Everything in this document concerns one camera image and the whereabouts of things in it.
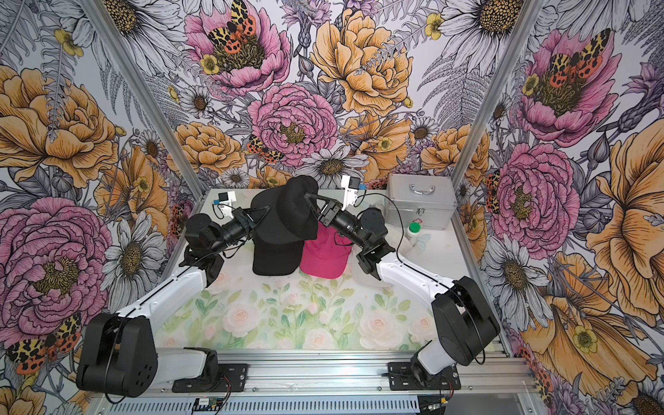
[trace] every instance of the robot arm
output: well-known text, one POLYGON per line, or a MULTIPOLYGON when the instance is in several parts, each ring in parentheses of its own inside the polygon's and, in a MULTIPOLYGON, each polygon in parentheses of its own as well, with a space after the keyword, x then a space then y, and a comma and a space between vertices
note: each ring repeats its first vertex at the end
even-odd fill
POLYGON ((219 225, 206 214, 187 221, 189 245, 173 275, 115 314, 101 313, 87 326, 76 373, 82 390, 139 396, 151 384, 190 378, 208 384, 217 378, 216 352, 205 349, 156 349, 153 334, 185 302, 221 272, 220 253, 250 239, 269 207, 234 209, 219 225))
POLYGON ((413 374, 421 385, 454 363, 469 365, 498 335, 498 322, 477 284, 468 277, 455 281, 437 275, 400 258, 384 239, 387 229, 377 208, 355 216, 335 199, 312 193, 305 198, 323 225, 332 226, 362 248, 357 260, 364 272, 431 307, 438 340, 429 342, 411 359, 413 374))

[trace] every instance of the black baseball cap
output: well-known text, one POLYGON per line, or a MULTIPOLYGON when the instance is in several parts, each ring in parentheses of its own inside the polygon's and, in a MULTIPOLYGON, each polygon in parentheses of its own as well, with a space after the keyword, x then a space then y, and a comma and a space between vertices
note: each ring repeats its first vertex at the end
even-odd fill
POLYGON ((295 272, 302 261, 304 241, 288 244, 268 244, 254 236, 254 274, 261 276, 285 276, 295 272))
POLYGON ((313 240, 318 235, 318 221, 304 199, 306 193, 318 193, 318 182, 311 176, 297 176, 285 185, 258 193, 251 207, 269 206, 270 211, 254 229, 254 238, 268 244, 291 244, 313 240))

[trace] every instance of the floral tablecloth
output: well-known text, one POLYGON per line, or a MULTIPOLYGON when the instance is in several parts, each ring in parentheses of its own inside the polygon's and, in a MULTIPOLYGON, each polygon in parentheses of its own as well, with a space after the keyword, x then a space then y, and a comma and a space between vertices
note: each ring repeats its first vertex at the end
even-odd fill
MULTIPOLYGON (((211 217, 208 198, 203 209, 211 217)), ((238 191, 247 207, 257 191, 238 191)), ((340 191, 321 194, 341 198, 340 191)), ((382 197, 367 197, 357 210, 382 197)), ((354 275, 349 258, 344 274, 326 280, 300 270, 289 276, 266 277, 252 272, 254 245, 247 243, 206 290, 174 313, 155 335, 158 347, 211 349, 417 350, 436 337, 434 320, 424 304, 391 286, 368 286, 366 275, 354 275)), ((423 231, 408 253, 419 264, 465 275, 454 232, 423 231)))

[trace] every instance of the white bottle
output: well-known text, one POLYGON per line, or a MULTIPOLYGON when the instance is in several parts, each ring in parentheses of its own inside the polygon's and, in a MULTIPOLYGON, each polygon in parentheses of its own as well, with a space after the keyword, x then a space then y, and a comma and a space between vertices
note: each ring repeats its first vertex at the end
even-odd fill
POLYGON ((406 229, 406 237, 410 241, 411 246, 415 246, 417 243, 417 238, 420 235, 421 229, 422 227, 417 222, 411 222, 410 225, 408 225, 408 228, 406 229))

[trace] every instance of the yellow flower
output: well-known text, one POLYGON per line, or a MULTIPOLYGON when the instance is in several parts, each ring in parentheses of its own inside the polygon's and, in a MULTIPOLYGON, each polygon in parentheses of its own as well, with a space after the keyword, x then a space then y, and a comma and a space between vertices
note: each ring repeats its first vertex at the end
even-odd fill
POLYGON ((147 177, 145 176, 141 176, 134 180, 133 187, 138 193, 148 193, 150 191, 150 183, 148 183, 147 177))
POLYGON ((526 78, 526 83, 523 84, 523 89, 521 91, 527 96, 533 95, 537 84, 539 84, 539 76, 537 76, 537 74, 532 74, 526 78))
MULTIPOLYGON (((422 158, 422 167, 425 169, 435 169, 435 173, 443 171, 446 167, 454 166, 459 160, 461 150, 470 134, 470 124, 459 128, 450 128, 447 131, 441 131, 436 134, 432 141, 435 147, 427 147, 420 154, 422 158)), ((489 135, 486 130, 473 153, 473 158, 465 171, 468 181, 475 187, 482 183, 484 173, 489 170, 489 135)))
POLYGON ((648 363, 650 356, 629 340, 633 335, 643 340, 645 333, 639 327, 630 331, 621 315, 610 313, 616 298, 609 281, 583 256, 557 252, 551 260, 552 283, 544 300, 553 320, 548 327, 535 320, 535 328, 521 333, 523 341, 544 368, 568 382, 583 373, 579 389, 584 394, 595 395, 623 378, 618 404, 627 404, 639 393, 636 383, 657 374, 657 367, 648 363))
MULTIPOLYGON (((246 163, 242 144, 212 124, 193 122, 178 125, 175 138, 196 171, 206 167, 222 174, 227 169, 241 167, 246 163)), ((170 155, 167 162, 169 167, 175 170, 170 155)))
POLYGON ((65 31, 64 29, 56 29, 53 34, 55 35, 55 39, 57 39, 58 42, 60 42, 62 45, 62 48, 65 52, 72 56, 76 55, 79 58, 83 56, 83 49, 74 43, 71 33, 65 31))
POLYGON ((97 212, 102 216, 126 212, 133 228, 140 213, 145 211, 152 215, 152 225, 157 225, 157 230, 166 236, 170 214, 164 190, 166 182, 150 167, 141 148, 135 146, 131 156, 124 152, 121 169, 111 166, 103 173, 94 191, 97 212))
POLYGON ((322 81, 338 80, 343 86, 344 110, 384 117, 396 108, 395 103, 408 96, 412 58, 403 50, 378 64, 369 62, 382 48, 394 44, 392 32, 376 27, 373 19, 361 11, 351 14, 350 9, 343 12, 341 30, 330 22, 318 29, 309 58, 325 73, 322 81))
POLYGON ((658 224, 664 195, 664 120, 657 120, 611 151, 611 183, 600 190, 616 201, 614 214, 587 244, 606 270, 620 309, 655 326, 664 315, 664 229, 658 224))
POLYGON ((0 66, 0 167, 19 167, 15 180, 32 177, 40 165, 59 167, 81 188, 97 180, 100 170, 118 162, 116 128, 85 89, 66 81, 62 117, 47 137, 50 107, 40 70, 18 75, 0 66))
POLYGON ((459 213, 463 229, 470 241, 470 248, 479 262, 487 247, 487 222, 484 220, 484 206, 467 203, 460 208, 459 213))
POLYGON ((410 132, 411 121, 404 118, 396 121, 394 118, 384 118, 371 114, 346 119, 339 133, 345 141, 355 141, 359 147, 355 155, 369 156, 369 165, 366 169, 365 182, 386 177, 390 171, 399 165, 399 160, 406 159, 406 140, 411 144, 415 142, 410 132))
POLYGON ((597 353, 597 335, 593 330, 586 329, 582 325, 574 328, 572 342, 583 353, 597 353))
POLYGON ((0 413, 6 415, 44 415, 44 392, 35 392, 31 386, 19 394, 11 386, 0 388, 0 413))
POLYGON ((217 63, 218 62, 215 55, 204 54, 203 59, 201 59, 201 66, 203 67, 203 72, 205 72, 208 75, 218 74, 219 65, 217 63))
POLYGON ((177 91, 172 85, 168 85, 168 93, 171 96, 171 99, 178 104, 180 104, 180 97, 177 95, 177 91))
POLYGON ((287 171, 277 170, 271 166, 265 166, 265 170, 256 172, 258 177, 249 177, 249 189, 269 189, 270 187, 283 186, 293 175, 287 171))
POLYGON ((440 13, 431 13, 426 17, 426 27, 424 28, 424 34, 430 36, 431 39, 435 41, 440 39, 440 30, 438 28, 444 22, 440 13))

